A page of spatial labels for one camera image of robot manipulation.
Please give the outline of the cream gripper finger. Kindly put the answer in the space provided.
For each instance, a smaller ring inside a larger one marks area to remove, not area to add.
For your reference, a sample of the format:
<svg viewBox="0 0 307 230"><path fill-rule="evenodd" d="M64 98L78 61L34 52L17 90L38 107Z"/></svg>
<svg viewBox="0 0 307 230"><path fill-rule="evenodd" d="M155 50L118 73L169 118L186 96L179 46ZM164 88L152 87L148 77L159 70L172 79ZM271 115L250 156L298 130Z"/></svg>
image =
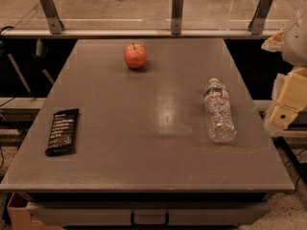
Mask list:
<svg viewBox="0 0 307 230"><path fill-rule="evenodd" d="M272 101L264 118L264 129L287 129L306 106L307 68L297 66L287 75L278 73L273 82Z"/></svg>
<svg viewBox="0 0 307 230"><path fill-rule="evenodd" d="M261 49L268 52L280 52L282 50L284 28L278 30L273 36L266 39L261 45Z"/></svg>

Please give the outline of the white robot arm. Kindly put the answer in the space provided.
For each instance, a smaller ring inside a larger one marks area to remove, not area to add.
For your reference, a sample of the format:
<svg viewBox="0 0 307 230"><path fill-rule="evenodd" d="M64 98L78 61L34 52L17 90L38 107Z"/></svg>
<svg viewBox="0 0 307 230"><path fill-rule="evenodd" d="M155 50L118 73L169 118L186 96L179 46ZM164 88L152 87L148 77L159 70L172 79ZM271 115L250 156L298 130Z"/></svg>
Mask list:
<svg viewBox="0 0 307 230"><path fill-rule="evenodd" d="M265 130L284 130L307 106L307 11L300 9L287 26L269 37L261 48L280 52L282 59L293 65L288 74L276 76L272 101L264 118Z"/></svg>

